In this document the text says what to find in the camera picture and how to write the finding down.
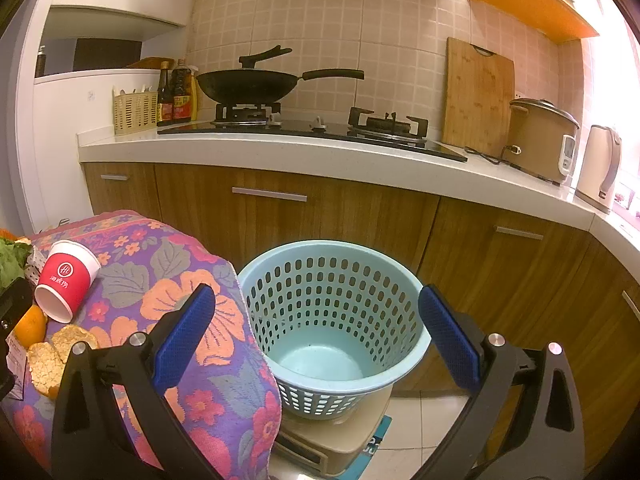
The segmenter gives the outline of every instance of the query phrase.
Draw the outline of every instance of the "black glass cooktop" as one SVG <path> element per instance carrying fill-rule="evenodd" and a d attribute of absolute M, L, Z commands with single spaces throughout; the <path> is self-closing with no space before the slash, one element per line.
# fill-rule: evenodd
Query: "black glass cooktop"
<path fill-rule="evenodd" d="M 283 120 L 281 124 L 274 126 L 272 124 L 216 124 L 216 123 L 198 123 L 185 124 L 184 126 L 176 126 L 159 130 L 159 135 L 175 135 L 175 134 L 213 134 L 213 133 L 236 133 L 236 134 L 269 134 L 269 135 L 285 135 L 299 137 L 315 137 L 318 139 L 335 139 L 345 140 L 347 142 L 359 142 L 361 144 L 373 144 L 375 146 L 386 146 L 388 148 L 397 148 L 398 150 L 406 150 L 415 153 L 425 153 L 427 155 L 441 156 L 450 160 L 466 162 L 466 156 L 460 155 L 446 146 L 442 146 L 437 142 L 429 139 L 421 139 L 420 137 L 407 137 L 405 139 L 385 139 L 377 136 L 373 132 L 365 130 L 355 130 L 348 124 L 326 125 L 326 129 L 311 128 L 309 121 Z"/>

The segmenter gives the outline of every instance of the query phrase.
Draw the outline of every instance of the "orange fruit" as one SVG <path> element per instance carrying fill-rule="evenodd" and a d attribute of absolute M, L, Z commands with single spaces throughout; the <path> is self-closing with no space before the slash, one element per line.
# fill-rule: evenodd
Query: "orange fruit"
<path fill-rule="evenodd" d="M 14 327 L 15 338 L 27 350 L 34 343 L 42 343 L 47 333 L 47 316 L 44 315 L 40 307 L 31 305 L 26 314 Z"/>

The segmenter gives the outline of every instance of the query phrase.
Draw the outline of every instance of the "laundry basket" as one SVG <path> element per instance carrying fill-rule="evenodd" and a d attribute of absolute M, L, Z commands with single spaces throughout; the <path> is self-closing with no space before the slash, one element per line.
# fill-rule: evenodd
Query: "laundry basket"
<path fill-rule="evenodd" d="M 431 336 L 420 281 L 377 251 L 330 240 L 287 244 L 238 276 L 285 408 L 335 418 L 418 364 Z"/>

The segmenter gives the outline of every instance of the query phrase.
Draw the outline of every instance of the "gas stove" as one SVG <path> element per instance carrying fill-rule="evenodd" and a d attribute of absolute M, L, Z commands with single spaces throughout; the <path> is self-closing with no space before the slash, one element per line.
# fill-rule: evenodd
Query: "gas stove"
<path fill-rule="evenodd" d="M 366 117 L 365 123 L 361 124 L 361 116 L 372 113 L 372 110 L 353 107 L 347 124 L 325 124 L 320 117 L 311 122 L 283 119 L 279 103 L 252 107 L 218 104 L 215 120 L 159 130 L 158 134 L 237 133 L 315 137 L 386 146 L 466 162 L 466 156 L 427 138 L 427 119 L 407 116 L 411 122 L 404 122 L 396 120 L 396 113 L 391 113 L 385 114 L 384 118 Z M 411 133 L 412 123 L 417 123 L 415 134 Z"/>

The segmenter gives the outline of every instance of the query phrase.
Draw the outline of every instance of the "wooden cutting board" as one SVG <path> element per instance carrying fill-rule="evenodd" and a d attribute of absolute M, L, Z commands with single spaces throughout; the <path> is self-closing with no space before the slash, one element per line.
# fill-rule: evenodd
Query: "wooden cutting board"
<path fill-rule="evenodd" d="M 513 61 L 447 40 L 447 99 L 442 142 L 500 156 L 507 144 L 509 101 L 515 97 Z"/>

